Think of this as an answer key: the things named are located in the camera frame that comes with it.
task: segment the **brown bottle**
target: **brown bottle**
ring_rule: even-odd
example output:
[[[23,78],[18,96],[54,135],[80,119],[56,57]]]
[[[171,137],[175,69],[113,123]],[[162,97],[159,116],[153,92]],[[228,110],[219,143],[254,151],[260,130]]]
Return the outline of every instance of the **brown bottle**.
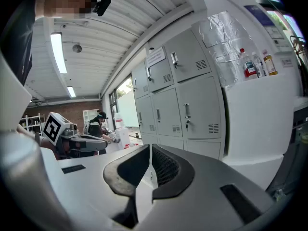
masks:
[[[273,62],[273,59],[272,59],[272,56],[270,54],[268,54],[268,51],[267,50],[263,50],[263,60],[265,62],[265,66],[269,72],[269,75],[276,75],[278,74],[278,72],[276,71],[275,69],[275,66],[274,66],[274,62]]]

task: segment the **fluorescent light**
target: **fluorescent light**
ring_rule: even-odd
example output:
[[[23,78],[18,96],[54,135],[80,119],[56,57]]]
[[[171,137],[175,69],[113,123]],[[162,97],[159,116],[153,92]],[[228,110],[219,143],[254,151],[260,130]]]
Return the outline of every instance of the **fluorescent light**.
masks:
[[[56,63],[60,74],[66,74],[66,66],[64,62],[63,56],[63,48],[62,48],[62,33],[51,33],[51,45],[53,50],[54,58],[56,59]]]
[[[67,87],[67,89],[72,98],[76,97],[73,87]]]

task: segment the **bottle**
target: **bottle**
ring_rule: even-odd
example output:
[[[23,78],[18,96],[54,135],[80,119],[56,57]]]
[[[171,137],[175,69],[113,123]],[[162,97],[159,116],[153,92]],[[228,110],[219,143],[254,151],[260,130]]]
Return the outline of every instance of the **bottle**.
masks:
[[[243,48],[240,49],[241,51],[241,58],[244,62],[244,74],[248,79],[256,79],[257,72],[253,62],[251,61],[249,55],[245,52]]]
[[[258,75],[258,77],[259,77],[259,78],[262,77],[261,70],[263,70],[264,76],[266,76],[263,63],[262,63],[261,59],[258,57],[257,53],[256,53],[256,52],[252,52],[252,55],[253,55],[253,57],[254,57],[254,58],[253,58],[253,61],[254,61],[254,64],[255,64],[255,68],[256,68],[256,70],[257,70],[257,75]]]
[[[276,75],[278,72],[275,69],[274,62],[272,56],[268,54],[267,50],[263,50],[263,60],[265,62],[266,68],[268,69],[269,75]]]

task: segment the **white ceiling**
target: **white ceiling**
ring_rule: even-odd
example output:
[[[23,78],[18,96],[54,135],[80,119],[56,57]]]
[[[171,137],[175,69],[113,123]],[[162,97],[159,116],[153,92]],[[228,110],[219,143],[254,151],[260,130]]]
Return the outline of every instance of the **white ceiling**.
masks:
[[[61,76],[62,81],[46,47],[43,22],[36,21],[33,67],[26,80],[29,88],[48,100],[67,98],[66,86],[73,86],[77,97],[98,95],[131,45],[157,20],[185,3],[185,0],[111,1],[102,17],[91,13],[78,20],[54,20],[52,30],[63,33],[67,74]],[[76,43],[80,43],[81,53],[72,51]]]

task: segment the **locker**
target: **locker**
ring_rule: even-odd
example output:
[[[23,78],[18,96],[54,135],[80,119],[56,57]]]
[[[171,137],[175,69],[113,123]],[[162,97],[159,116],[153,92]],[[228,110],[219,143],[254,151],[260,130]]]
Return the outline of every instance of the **locker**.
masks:
[[[203,142],[188,140],[187,151],[218,159],[220,142]]]
[[[211,72],[205,54],[191,30],[168,41],[166,51],[178,82]]]
[[[158,144],[157,137],[141,134],[143,144]]]
[[[136,110],[140,132],[156,134],[151,97],[137,99]]]
[[[148,80],[145,72],[145,62],[140,63],[131,71],[135,99],[149,94]]]
[[[173,140],[171,138],[159,137],[159,144],[184,150],[183,141]]]
[[[175,88],[154,95],[153,103],[158,134],[183,137]]]
[[[171,86],[174,84],[169,61],[163,47],[166,58],[151,67],[146,68],[150,92]]]
[[[187,138],[220,138],[220,108],[214,78],[202,76],[188,80],[179,85],[178,94],[182,129]]]

